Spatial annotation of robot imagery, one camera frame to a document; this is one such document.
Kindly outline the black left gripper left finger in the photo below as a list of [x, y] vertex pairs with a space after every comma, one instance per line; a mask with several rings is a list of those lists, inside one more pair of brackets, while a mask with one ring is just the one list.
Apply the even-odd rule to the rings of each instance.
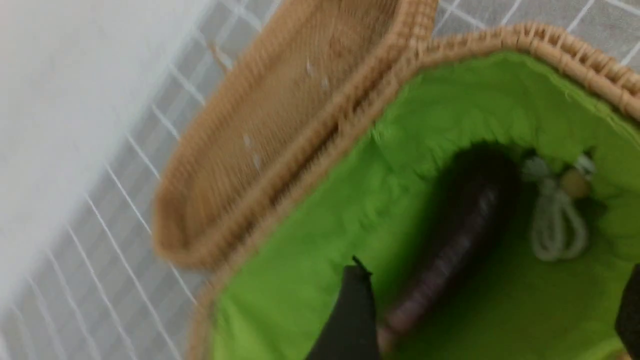
[[343, 267], [336, 301], [307, 360], [380, 360], [372, 273], [352, 256]]

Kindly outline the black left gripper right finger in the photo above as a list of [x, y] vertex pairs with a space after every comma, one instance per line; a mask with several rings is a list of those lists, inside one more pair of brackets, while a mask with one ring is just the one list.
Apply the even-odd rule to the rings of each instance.
[[615, 332], [630, 357], [640, 355], [640, 265], [636, 264], [622, 290]]

